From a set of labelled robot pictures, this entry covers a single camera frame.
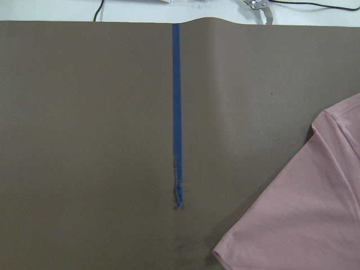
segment shirt sleeve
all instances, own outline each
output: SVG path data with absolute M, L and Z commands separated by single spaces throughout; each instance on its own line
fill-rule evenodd
M 226 270 L 360 269 L 360 94 L 312 128 L 213 250 Z

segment white wall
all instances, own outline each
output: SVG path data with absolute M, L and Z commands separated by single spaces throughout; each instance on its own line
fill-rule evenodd
M 327 5 L 360 6 L 359 0 L 319 1 Z M 0 20 L 91 21 L 101 0 L 0 0 Z M 360 11 L 329 10 L 314 6 L 270 3 L 274 24 L 360 26 Z M 101 21 L 182 23 L 201 17 L 218 17 L 234 23 L 261 24 L 262 12 L 242 0 L 105 0 Z

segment blue painter's tape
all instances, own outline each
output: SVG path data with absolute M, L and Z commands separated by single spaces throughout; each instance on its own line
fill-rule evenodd
M 182 206 L 180 25 L 173 24 L 173 153 L 176 206 Z

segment black cable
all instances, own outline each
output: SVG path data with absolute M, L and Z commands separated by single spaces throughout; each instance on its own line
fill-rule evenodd
M 279 4 L 292 4 L 292 5 L 312 5 L 312 6 L 334 8 L 336 10 L 346 10 L 346 11 L 360 10 L 360 7 L 357 7 L 357 8 L 337 7 L 337 6 L 328 6 L 326 4 L 309 3 L 309 2 L 287 2 L 287 1 L 278 1 L 278 0 L 269 0 L 269 2 L 279 3 Z
M 97 15 L 99 14 L 99 12 L 101 11 L 102 6 L 104 5 L 104 1 L 105 1 L 105 0 L 101 0 L 100 7 L 97 9 L 93 21 L 96 21 L 96 17 L 97 17 Z

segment metal clamp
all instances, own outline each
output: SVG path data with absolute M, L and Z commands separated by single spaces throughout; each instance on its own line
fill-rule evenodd
M 262 10 L 266 18 L 266 25 L 272 25 L 273 16 L 269 7 L 269 0 L 244 0 L 252 10 Z

